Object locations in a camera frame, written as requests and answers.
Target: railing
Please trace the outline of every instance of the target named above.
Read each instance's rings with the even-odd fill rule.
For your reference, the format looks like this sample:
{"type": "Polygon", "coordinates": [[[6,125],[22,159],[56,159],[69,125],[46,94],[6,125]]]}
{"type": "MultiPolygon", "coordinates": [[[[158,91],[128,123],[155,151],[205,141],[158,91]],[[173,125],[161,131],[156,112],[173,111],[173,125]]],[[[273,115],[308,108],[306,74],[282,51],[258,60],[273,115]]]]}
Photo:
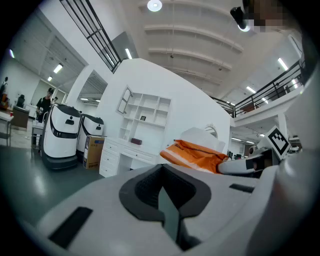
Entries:
{"type": "Polygon", "coordinates": [[[288,94],[294,88],[297,88],[298,85],[302,85],[299,61],[256,93],[237,103],[234,107],[234,117],[260,108],[288,94]]]}
{"type": "Polygon", "coordinates": [[[121,59],[89,0],[60,0],[60,2],[103,62],[114,73],[121,59]]]}
{"type": "Polygon", "coordinates": [[[211,99],[215,100],[227,113],[234,118],[235,115],[235,107],[232,106],[230,103],[227,103],[224,100],[215,98],[215,97],[210,97],[211,99]]]}

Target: orange bag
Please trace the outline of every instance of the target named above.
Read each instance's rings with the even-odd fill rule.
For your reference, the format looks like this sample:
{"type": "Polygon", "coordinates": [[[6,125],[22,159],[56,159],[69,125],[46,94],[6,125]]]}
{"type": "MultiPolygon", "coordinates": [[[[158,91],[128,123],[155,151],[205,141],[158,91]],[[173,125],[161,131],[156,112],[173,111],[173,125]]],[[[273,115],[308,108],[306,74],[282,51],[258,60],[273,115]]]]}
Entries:
{"type": "Polygon", "coordinates": [[[174,141],[173,145],[160,152],[160,156],[175,165],[218,174],[216,167],[229,158],[204,146],[180,139],[174,141]]]}

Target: black shirt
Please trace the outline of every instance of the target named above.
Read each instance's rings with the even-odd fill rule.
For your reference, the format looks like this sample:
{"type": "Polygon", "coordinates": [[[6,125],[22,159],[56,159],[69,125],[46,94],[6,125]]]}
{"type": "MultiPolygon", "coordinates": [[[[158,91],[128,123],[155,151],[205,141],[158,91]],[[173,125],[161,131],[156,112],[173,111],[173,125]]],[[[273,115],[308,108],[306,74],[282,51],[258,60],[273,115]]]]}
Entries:
{"type": "Polygon", "coordinates": [[[37,107],[40,109],[42,108],[42,113],[37,117],[37,120],[42,123],[42,119],[44,118],[44,114],[49,110],[50,108],[50,103],[51,103],[51,100],[50,98],[49,99],[46,99],[46,97],[43,97],[39,100],[39,102],[37,103],[37,107]]]}

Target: white desk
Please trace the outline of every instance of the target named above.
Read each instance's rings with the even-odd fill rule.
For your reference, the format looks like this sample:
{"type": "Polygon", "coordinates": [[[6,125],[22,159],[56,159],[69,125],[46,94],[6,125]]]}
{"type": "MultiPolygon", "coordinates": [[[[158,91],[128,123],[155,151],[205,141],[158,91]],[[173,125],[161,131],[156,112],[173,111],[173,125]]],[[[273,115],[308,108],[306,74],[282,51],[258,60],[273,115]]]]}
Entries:
{"type": "Polygon", "coordinates": [[[101,153],[99,174],[104,177],[115,176],[130,171],[133,160],[139,161],[141,166],[157,164],[159,151],[136,145],[120,138],[105,138],[101,153]]]}
{"type": "Polygon", "coordinates": [[[0,112],[0,121],[6,123],[6,133],[0,132],[0,138],[6,139],[6,145],[8,146],[8,139],[10,139],[10,147],[11,147],[11,121],[14,117],[10,116],[7,113],[0,112]]]}

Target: staircase railing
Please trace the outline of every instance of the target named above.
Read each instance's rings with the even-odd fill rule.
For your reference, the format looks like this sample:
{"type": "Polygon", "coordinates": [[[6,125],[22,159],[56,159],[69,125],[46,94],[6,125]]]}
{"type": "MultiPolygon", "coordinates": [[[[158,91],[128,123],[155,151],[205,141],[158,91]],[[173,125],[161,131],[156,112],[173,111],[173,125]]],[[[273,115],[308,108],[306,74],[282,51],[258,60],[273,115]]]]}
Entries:
{"type": "Polygon", "coordinates": [[[122,60],[89,0],[60,0],[60,2],[103,62],[114,73],[122,60]]]}

